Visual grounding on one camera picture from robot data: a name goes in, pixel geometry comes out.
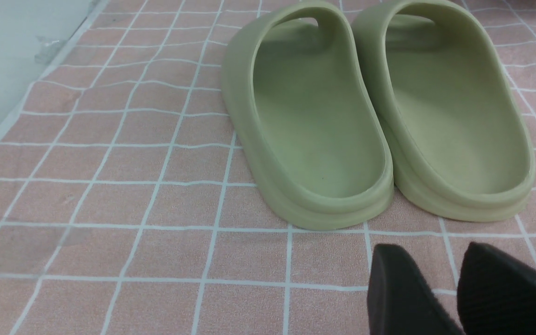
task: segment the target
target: slide sandal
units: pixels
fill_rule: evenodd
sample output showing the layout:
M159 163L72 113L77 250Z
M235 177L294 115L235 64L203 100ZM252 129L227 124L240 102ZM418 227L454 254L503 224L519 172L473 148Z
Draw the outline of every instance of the slide sandal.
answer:
M372 335L463 335L404 248L377 244L369 279Z
M457 303L470 335L536 334L536 270L489 244L471 242Z
M241 28L226 49L221 89L251 173L275 214L301 228L328 230L389 206L392 157L351 26L338 8L300 2Z
M446 0L389 0L351 26L407 199L460 221L523 210L535 177L532 142L474 16Z

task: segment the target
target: pink checkered mat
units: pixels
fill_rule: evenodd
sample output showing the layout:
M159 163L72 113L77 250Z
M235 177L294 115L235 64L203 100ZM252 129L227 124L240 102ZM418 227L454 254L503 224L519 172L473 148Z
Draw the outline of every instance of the pink checkered mat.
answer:
M492 224L398 192L329 233L266 208L219 71L241 26L293 1L111 0L30 87L0 142L1 335L366 334L382 242L413 255L453 316L470 241L536 268L536 184L525 211ZM373 2L334 0L349 19ZM497 45L536 147L536 0L457 3Z

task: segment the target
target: green slide sandal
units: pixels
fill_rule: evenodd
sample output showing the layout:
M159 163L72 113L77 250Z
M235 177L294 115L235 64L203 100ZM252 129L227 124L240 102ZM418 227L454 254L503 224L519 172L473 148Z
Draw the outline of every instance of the green slide sandal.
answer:
M251 173L275 214L301 228L328 230L389 206L392 157L351 26L338 8L300 2L241 28L226 49L221 89Z
M407 199L460 221L521 211L534 183L534 151L474 16L446 0L390 0L351 26L394 181Z

